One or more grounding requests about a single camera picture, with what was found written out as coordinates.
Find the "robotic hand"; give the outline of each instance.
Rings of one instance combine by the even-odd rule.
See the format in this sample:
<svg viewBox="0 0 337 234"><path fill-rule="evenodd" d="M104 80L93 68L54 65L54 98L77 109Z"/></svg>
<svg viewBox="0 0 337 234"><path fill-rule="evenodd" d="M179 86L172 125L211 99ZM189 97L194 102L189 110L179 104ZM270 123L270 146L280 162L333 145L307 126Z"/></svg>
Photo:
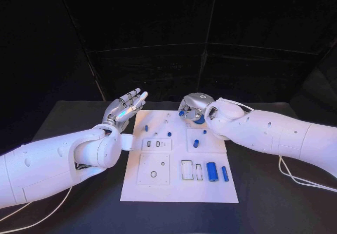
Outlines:
<svg viewBox="0 0 337 234"><path fill-rule="evenodd" d="M24 145L0 156L0 208L41 200L113 167L133 135L122 134L146 104L136 89L109 106L103 124Z"/></svg>
<svg viewBox="0 0 337 234"><path fill-rule="evenodd" d="M194 121L205 116L218 138L264 153L293 157L337 177L337 128L300 121L281 114L254 110L241 103L204 93L185 96L179 115Z"/></svg>

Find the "white cable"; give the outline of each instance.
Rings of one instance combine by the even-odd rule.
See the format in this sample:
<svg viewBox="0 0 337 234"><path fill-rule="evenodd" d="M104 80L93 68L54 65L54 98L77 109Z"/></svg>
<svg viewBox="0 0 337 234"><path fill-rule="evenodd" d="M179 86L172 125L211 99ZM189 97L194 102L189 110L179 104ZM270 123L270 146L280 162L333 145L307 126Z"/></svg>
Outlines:
<svg viewBox="0 0 337 234"><path fill-rule="evenodd" d="M237 101L232 101L232 100L228 100L225 98L219 98L218 101L228 101L228 102L232 102L234 104L240 105L240 106L245 106L251 111L254 111L254 108L244 105L242 103L237 102Z"/></svg>
<svg viewBox="0 0 337 234"><path fill-rule="evenodd" d="M14 216L16 214L16 212L19 212L31 203L28 203L21 209L18 209L12 214L9 214L5 218L0 219L0 222L8 219L11 216Z"/></svg>
<svg viewBox="0 0 337 234"><path fill-rule="evenodd" d="M287 173L283 171L283 169L281 169L281 162L283 162L284 167L286 167L286 169L287 169L287 171L289 171L289 174L287 174ZM337 189L330 188L330 187L327 187L327 186L325 186L325 185L322 185L322 184L317 184L317 183L314 183L314 182L312 182L312 181L309 181L309 180L306 180L306 179L302 179L302 178L296 177L296 176L291 174L291 172L290 172L289 166L287 166L287 164L286 164L286 161L284 161L281 155L280 155L280 171L281 171L281 173L283 173L284 175L290 176L291 179L293 179L299 184L306 185L306 186L312 186L312 187L316 187L316 188L320 188L320 189L326 189L326 190L330 190L330 191L333 191L333 192L337 193Z"/></svg>
<svg viewBox="0 0 337 234"><path fill-rule="evenodd" d="M70 188L68 194L67 194L67 196L65 196L65 198L64 198L61 204L58 205L58 207L55 208L55 210L52 211L52 213L51 213L38 223L35 223L35 224L32 224L32 225L29 225L29 226L26 226L26 227L24 227L24 228L19 228L19 229L14 229L14 230L0 232L0 234L12 233L12 232L21 231L21 230L24 230L24 229L28 229L28 228L34 227L35 225L38 225L42 221L45 221L45 219L55 213L55 211L58 210L58 208L62 206L62 204L64 204L64 202L65 202L65 200L67 200L67 198L68 198L68 195L70 195L71 191L73 191L73 187Z"/></svg>

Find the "black table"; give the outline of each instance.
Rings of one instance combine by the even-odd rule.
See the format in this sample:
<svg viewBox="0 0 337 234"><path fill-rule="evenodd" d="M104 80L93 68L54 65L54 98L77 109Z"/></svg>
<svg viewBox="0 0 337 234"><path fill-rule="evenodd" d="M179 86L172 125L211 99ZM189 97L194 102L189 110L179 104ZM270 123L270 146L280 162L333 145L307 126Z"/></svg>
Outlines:
<svg viewBox="0 0 337 234"><path fill-rule="evenodd" d="M93 128L109 102L60 101L34 140ZM296 117L287 103L250 103L253 108ZM176 110L179 103L149 102L145 110ZM133 133L136 118L126 133ZM227 141L238 204L120 202L129 152L117 165L73 189L57 213L24 233L337 233L337 194L293 182L273 156ZM336 178L313 165L286 158L296 176L327 186ZM32 203L0 224L0 231L39 221L55 209L67 191ZM5 216L21 206L0 210Z"/></svg>

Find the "white board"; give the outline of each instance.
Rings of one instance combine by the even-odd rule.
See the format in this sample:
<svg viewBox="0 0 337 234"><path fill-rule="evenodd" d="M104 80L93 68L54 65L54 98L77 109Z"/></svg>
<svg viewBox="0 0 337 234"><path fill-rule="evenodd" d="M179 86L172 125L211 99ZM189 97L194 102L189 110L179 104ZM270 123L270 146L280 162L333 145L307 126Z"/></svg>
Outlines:
<svg viewBox="0 0 337 234"><path fill-rule="evenodd" d="M178 111L139 111L134 136L122 201L238 203L225 142L214 136L206 123L183 119ZM194 162L194 179L182 176L185 160ZM217 182L209 181L208 162L217 163ZM230 182L225 182L222 166L227 166Z"/></svg>

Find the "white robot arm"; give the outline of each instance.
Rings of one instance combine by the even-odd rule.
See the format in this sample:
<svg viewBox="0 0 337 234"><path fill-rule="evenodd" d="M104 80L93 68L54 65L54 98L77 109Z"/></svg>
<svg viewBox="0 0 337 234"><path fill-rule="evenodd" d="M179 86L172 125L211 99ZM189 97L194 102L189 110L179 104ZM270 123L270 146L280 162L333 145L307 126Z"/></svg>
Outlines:
<svg viewBox="0 0 337 234"><path fill-rule="evenodd" d="M0 208L52 196L114 166L122 150L133 149L133 135L122 131L146 104L147 92L139 95L140 91L110 104L103 124L93 129L37 141L0 156Z"/></svg>
<svg viewBox="0 0 337 234"><path fill-rule="evenodd" d="M195 93L185 96L183 118L205 118L218 138L264 153L312 163L337 177L337 128L300 121L281 114L254 110L241 103Z"/></svg>

